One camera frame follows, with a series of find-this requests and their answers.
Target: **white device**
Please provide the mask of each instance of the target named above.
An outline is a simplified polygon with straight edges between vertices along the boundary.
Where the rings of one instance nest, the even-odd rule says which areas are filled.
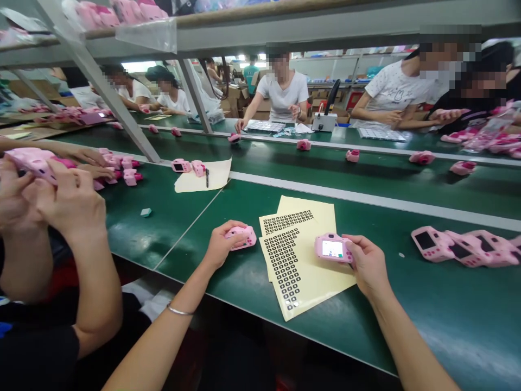
[[[324,113],[316,112],[313,118],[313,124],[311,125],[311,130],[332,132],[335,128],[336,118],[337,115],[334,113],[325,115]]]

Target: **yellow paper sheet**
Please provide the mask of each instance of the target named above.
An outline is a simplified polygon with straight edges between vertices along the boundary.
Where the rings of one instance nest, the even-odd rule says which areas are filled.
[[[312,219],[259,238],[285,321],[356,284],[349,265],[315,255],[323,233]]]
[[[198,178],[192,170],[189,173],[181,174],[175,182],[176,193],[216,190],[227,184],[232,158],[217,162],[203,162],[202,164],[209,170],[208,187],[206,187],[206,176],[203,175]]]

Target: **hair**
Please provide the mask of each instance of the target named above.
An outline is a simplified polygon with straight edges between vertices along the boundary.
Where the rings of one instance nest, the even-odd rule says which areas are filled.
[[[156,65],[148,68],[145,77],[148,80],[154,82],[168,81],[172,84],[173,88],[179,89],[179,83],[177,82],[177,79],[175,78],[174,74],[171,73],[165,67],[162,67],[161,65]]]

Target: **silver bracelet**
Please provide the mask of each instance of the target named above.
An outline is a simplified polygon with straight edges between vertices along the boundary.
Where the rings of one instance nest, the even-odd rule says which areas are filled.
[[[175,308],[170,307],[170,303],[167,304],[167,308],[177,315],[192,316],[193,314],[195,314],[195,312],[184,312],[184,311],[176,310]]]

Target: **dark clothing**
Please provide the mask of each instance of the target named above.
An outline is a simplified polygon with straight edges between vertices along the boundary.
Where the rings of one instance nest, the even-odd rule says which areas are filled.
[[[67,86],[72,88],[88,87],[88,80],[78,67],[65,67],[61,69],[67,78]]]

